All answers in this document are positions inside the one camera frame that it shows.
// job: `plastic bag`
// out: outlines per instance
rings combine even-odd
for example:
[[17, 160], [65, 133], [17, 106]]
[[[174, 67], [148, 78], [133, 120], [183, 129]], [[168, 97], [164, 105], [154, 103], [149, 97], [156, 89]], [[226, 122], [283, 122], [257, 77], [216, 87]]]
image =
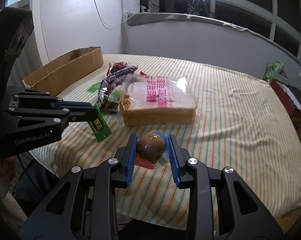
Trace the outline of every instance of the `plastic bag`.
[[107, 78], [100, 85], [97, 106], [100, 110], [108, 113], [118, 112], [118, 103], [122, 95], [122, 87], [125, 76], [134, 73], [137, 67], [128, 65], [128, 63], [119, 62], [114, 65], [109, 64]]
[[186, 78], [127, 75], [120, 115], [126, 125], [200, 122]]
[[154, 137], [161, 137], [162, 140], [164, 141], [164, 147], [162, 148], [161, 151], [158, 152], [159, 154], [155, 153], [154, 158], [151, 159], [143, 158], [142, 152], [140, 152], [140, 148], [141, 147], [144, 148], [143, 146], [151, 147], [151, 140], [148, 140], [148, 142], [144, 141], [143, 142], [144, 145], [139, 145], [140, 141], [145, 135], [142, 136], [141, 138], [139, 138], [137, 143], [137, 155], [136, 155], [135, 165], [146, 169], [154, 170], [165, 166], [169, 160], [169, 152], [170, 152], [169, 139], [166, 134], [159, 131], [152, 131], [147, 133], [146, 135], [148, 134], [153, 134]]

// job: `mattress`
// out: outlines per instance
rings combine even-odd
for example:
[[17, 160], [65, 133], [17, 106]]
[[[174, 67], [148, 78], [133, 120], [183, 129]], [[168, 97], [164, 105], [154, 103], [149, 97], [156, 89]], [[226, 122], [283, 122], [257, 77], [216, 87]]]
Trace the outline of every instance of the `mattress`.
[[[301, 145], [294, 126], [272, 88], [244, 73], [163, 57], [104, 55], [104, 65], [63, 91], [59, 97], [95, 104], [87, 92], [106, 76], [109, 62], [128, 61], [147, 75], [185, 77], [202, 122], [125, 126], [105, 115], [112, 135], [98, 143], [87, 122], [70, 123], [62, 140], [32, 150], [46, 169], [62, 177], [74, 165], [89, 168], [115, 155], [131, 133], [158, 130], [173, 134], [180, 147], [209, 167], [233, 167], [274, 217], [301, 206]], [[212, 192], [214, 227], [217, 200]], [[176, 188], [170, 164], [148, 170], [135, 166], [129, 189], [116, 191], [117, 212], [153, 224], [185, 229], [189, 190]]]

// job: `bread loaf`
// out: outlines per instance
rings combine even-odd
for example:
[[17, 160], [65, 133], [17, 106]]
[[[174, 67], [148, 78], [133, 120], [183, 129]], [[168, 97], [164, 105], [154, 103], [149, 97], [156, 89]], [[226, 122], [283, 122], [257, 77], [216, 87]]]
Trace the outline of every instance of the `bread loaf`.
[[185, 78], [177, 82], [162, 76], [134, 82], [120, 103], [126, 125], [192, 123], [196, 103]]

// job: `blue gripper pad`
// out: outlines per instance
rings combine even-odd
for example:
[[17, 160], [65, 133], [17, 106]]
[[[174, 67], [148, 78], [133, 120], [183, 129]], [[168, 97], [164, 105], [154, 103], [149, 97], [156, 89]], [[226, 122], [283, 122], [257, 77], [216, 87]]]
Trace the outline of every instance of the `blue gripper pad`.
[[169, 139], [169, 162], [172, 169], [172, 177], [174, 179], [174, 183], [176, 184], [176, 187], [180, 187], [180, 172], [179, 172], [179, 165], [176, 157], [176, 153], [174, 150], [174, 147], [172, 145], [172, 141]]
[[126, 167], [126, 180], [125, 184], [129, 187], [130, 183], [132, 182], [132, 174], [134, 172], [135, 161], [136, 161], [136, 154], [137, 154], [137, 142], [138, 136], [135, 135], [134, 141], [132, 143], [131, 152], [128, 158], [127, 167]]

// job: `green label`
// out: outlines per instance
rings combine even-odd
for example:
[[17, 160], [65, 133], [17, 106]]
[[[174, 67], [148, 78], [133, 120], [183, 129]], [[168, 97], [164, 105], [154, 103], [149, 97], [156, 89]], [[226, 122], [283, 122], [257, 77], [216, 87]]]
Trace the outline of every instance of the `green label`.
[[112, 134], [110, 128], [105, 122], [100, 109], [98, 106], [94, 106], [98, 110], [98, 116], [93, 122], [88, 122], [89, 126], [92, 128], [92, 131], [96, 137], [96, 139], [101, 142], [103, 139]]
[[99, 82], [99, 83], [96, 83], [96, 84], [93, 84], [92, 86], [90, 86], [90, 87], [87, 89], [87, 91], [88, 91], [88, 92], [91, 92], [91, 93], [95, 93], [97, 90], [99, 90], [100, 85], [101, 85], [100, 82]]

